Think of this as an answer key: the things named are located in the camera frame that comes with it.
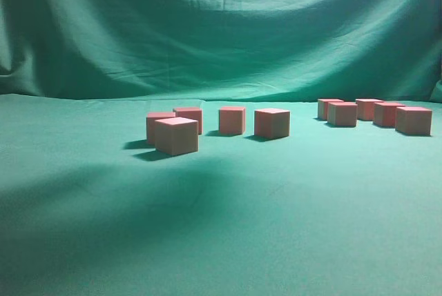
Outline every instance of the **pink block top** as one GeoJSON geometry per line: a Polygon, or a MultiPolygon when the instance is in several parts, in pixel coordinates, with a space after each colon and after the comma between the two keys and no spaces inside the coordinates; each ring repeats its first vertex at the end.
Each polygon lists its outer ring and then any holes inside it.
{"type": "Polygon", "coordinates": [[[402,110],[402,111],[431,111],[429,108],[419,108],[417,106],[403,106],[403,107],[399,107],[398,110],[402,110]]]}
{"type": "Polygon", "coordinates": [[[149,112],[147,114],[148,118],[174,118],[174,112],[149,112]]]}
{"type": "Polygon", "coordinates": [[[223,106],[220,111],[243,111],[244,109],[244,106],[223,106]]]}
{"type": "Polygon", "coordinates": [[[380,102],[380,103],[375,103],[376,105],[380,105],[380,106],[405,106],[401,103],[395,103],[394,101],[384,101],[384,102],[380,102]]]}
{"type": "Polygon", "coordinates": [[[174,108],[176,112],[201,111],[200,108],[174,108]]]}
{"type": "Polygon", "coordinates": [[[192,124],[193,122],[198,122],[198,121],[187,118],[176,117],[171,119],[161,119],[157,120],[156,122],[161,122],[162,124],[174,126],[182,124],[192,124]]]}
{"type": "Polygon", "coordinates": [[[342,99],[337,99],[337,98],[320,98],[318,99],[318,101],[324,101],[324,102],[330,102],[330,101],[343,101],[342,99]]]}
{"type": "Polygon", "coordinates": [[[380,99],[372,99],[372,98],[358,98],[356,101],[373,101],[376,103],[383,103],[384,102],[380,99]]]}
{"type": "Polygon", "coordinates": [[[335,105],[335,106],[355,106],[356,103],[353,103],[352,101],[334,101],[329,103],[329,105],[335,105]]]}
{"type": "Polygon", "coordinates": [[[280,108],[261,108],[259,110],[255,110],[258,112],[265,112],[265,113],[282,113],[282,112],[290,112],[289,110],[281,110],[280,108]]]}

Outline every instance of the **table surface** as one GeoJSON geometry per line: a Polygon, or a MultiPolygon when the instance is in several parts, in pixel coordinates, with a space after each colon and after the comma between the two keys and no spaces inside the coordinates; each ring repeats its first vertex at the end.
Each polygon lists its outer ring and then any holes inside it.
{"type": "Polygon", "coordinates": [[[21,295],[440,295],[442,104],[431,137],[332,128],[315,103],[0,96],[0,290],[21,295]],[[245,106],[244,135],[217,132],[245,106]],[[203,109],[200,151],[147,112],[203,109]],[[253,136],[253,111],[291,136],[253,136]]]}

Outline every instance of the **pink cube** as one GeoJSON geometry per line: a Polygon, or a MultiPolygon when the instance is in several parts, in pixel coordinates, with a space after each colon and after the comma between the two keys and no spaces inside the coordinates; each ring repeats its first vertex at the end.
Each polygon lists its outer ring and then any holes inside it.
{"type": "Polygon", "coordinates": [[[174,108],[177,117],[198,121],[198,134],[202,134],[202,110],[200,108],[174,108]]]}
{"type": "Polygon", "coordinates": [[[181,117],[155,121],[155,149],[173,156],[198,151],[198,121],[181,117]]]}
{"type": "Polygon", "coordinates": [[[430,136],[432,111],[427,108],[396,109],[396,130],[407,135],[430,136]]]}
{"type": "Polygon", "coordinates": [[[372,121],[374,116],[374,103],[382,103],[380,99],[357,99],[358,119],[372,121]]]}
{"type": "Polygon", "coordinates": [[[255,136],[277,139],[289,136],[290,111],[279,108],[255,110],[255,136]]]}
{"type": "Polygon", "coordinates": [[[224,106],[219,111],[220,134],[241,135],[246,130],[246,108],[224,106]]]}
{"type": "Polygon", "coordinates": [[[358,104],[350,101],[329,103],[327,123],[340,127],[356,127],[358,104]]]}
{"type": "Polygon", "coordinates": [[[318,99],[318,119],[327,120],[329,103],[343,101],[342,99],[318,99]]]}
{"type": "Polygon", "coordinates": [[[394,127],[396,123],[396,109],[405,105],[393,101],[384,101],[374,104],[373,124],[380,127],[394,127]]]}
{"type": "Polygon", "coordinates": [[[147,143],[155,144],[155,121],[160,119],[175,118],[174,112],[150,112],[146,117],[147,143]]]}

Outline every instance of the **green fabric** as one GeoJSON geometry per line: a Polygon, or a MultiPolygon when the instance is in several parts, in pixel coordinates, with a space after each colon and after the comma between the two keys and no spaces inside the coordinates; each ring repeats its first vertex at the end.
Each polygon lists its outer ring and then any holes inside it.
{"type": "Polygon", "coordinates": [[[440,79],[441,0],[0,0],[0,12],[0,93],[428,100],[440,79]]]}
{"type": "Polygon", "coordinates": [[[440,295],[442,106],[431,137],[315,103],[0,96],[2,296],[440,295]],[[145,116],[200,106],[200,151],[146,147],[145,116]],[[291,136],[253,137],[253,110],[291,111],[291,136]]]}
{"type": "Polygon", "coordinates": [[[430,100],[442,103],[442,80],[440,80],[436,87],[434,87],[430,100]]]}

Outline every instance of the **toy block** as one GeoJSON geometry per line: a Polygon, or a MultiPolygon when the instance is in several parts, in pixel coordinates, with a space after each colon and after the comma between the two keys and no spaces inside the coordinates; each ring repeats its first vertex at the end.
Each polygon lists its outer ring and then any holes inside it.
{"type": "Polygon", "coordinates": [[[358,104],[336,101],[328,105],[327,123],[340,127],[356,127],[358,104]]]}
{"type": "Polygon", "coordinates": [[[278,139],[289,136],[290,111],[279,108],[255,110],[255,136],[278,139]]]}
{"type": "Polygon", "coordinates": [[[155,144],[155,121],[175,118],[174,112],[150,112],[146,117],[146,138],[148,144],[155,144]]]}
{"type": "Polygon", "coordinates": [[[380,127],[394,127],[396,123],[396,109],[405,105],[393,101],[384,101],[374,104],[373,124],[380,127]]]}
{"type": "Polygon", "coordinates": [[[155,149],[173,156],[198,151],[198,121],[181,117],[155,121],[155,149]]]}
{"type": "Polygon", "coordinates": [[[198,121],[198,134],[202,134],[202,110],[200,108],[174,108],[177,117],[198,121]]]}
{"type": "Polygon", "coordinates": [[[428,108],[396,109],[396,130],[406,135],[430,136],[432,111],[428,108]]]}
{"type": "Polygon", "coordinates": [[[318,119],[327,120],[329,103],[343,101],[342,99],[318,99],[318,119]]]}
{"type": "Polygon", "coordinates": [[[246,108],[224,106],[219,110],[219,132],[227,135],[241,135],[246,130],[246,108]]]}
{"type": "Polygon", "coordinates": [[[374,103],[382,103],[380,99],[357,99],[358,119],[364,121],[373,121],[374,103]]]}

